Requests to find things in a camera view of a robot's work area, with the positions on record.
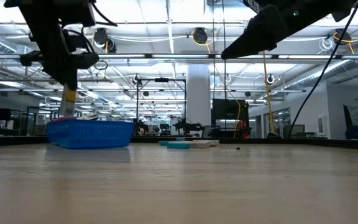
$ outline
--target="blue basket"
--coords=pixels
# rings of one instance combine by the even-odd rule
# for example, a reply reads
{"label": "blue basket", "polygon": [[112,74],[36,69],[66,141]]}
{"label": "blue basket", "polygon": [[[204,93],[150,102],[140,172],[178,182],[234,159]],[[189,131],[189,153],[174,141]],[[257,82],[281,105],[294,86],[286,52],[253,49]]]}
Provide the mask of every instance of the blue basket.
{"label": "blue basket", "polygon": [[66,119],[48,124],[51,143],[69,149],[126,147],[135,123]]}

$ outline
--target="wooden table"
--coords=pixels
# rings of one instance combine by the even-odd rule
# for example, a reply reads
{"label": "wooden table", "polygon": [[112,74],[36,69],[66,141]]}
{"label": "wooden table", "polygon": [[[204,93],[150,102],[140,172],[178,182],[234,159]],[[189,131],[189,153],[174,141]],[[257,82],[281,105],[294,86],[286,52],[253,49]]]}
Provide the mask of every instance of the wooden table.
{"label": "wooden table", "polygon": [[358,150],[0,147],[0,223],[358,224]]}

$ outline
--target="pillar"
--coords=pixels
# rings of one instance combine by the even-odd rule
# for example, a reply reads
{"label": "pillar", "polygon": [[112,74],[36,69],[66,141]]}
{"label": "pillar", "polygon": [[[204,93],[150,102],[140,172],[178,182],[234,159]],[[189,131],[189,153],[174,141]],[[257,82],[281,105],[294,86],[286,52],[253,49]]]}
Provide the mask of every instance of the pillar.
{"label": "pillar", "polygon": [[189,65],[187,73],[188,123],[211,125],[211,78],[208,65]]}

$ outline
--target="red object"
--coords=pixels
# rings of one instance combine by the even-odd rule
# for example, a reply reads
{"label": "red object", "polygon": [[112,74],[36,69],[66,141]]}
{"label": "red object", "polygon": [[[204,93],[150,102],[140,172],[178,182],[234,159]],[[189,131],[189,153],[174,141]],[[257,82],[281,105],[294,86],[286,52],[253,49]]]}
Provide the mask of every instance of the red object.
{"label": "red object", "polygon": [[[237,128],[246,128],[247,127],[247,121],[238,121],[236,126],[237,126]],[[243,139],[248,138],[248,136],[249,136],[248,132],[244,132],[242,134]]]}

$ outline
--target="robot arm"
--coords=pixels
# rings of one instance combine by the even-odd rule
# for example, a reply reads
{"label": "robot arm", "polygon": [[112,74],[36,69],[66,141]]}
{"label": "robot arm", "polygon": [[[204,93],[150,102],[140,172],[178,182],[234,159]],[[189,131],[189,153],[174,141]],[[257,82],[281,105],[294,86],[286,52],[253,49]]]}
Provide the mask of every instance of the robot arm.
{"label": "robot arm", "polygon": [[243,0],[258,13],[244,33],[222,53],[230,59],[273,50],[277,43],[332,14],[341,21],[351,13],[357,0]]}
{"label": "robot arm", "polygon": [[96,25],[91,4],[95,0],[6,0],[5,7],[19,7],[27,22],[39,51],[21,56],[24,66],[40,62],[44,72],[67,84],[70,90],[77,89],[77,70],[87,69],[99,61],[97,53],[88,51],[72,54],[76,48],[88,48],[82,35],[69,35],[64,30],[68,24]]}

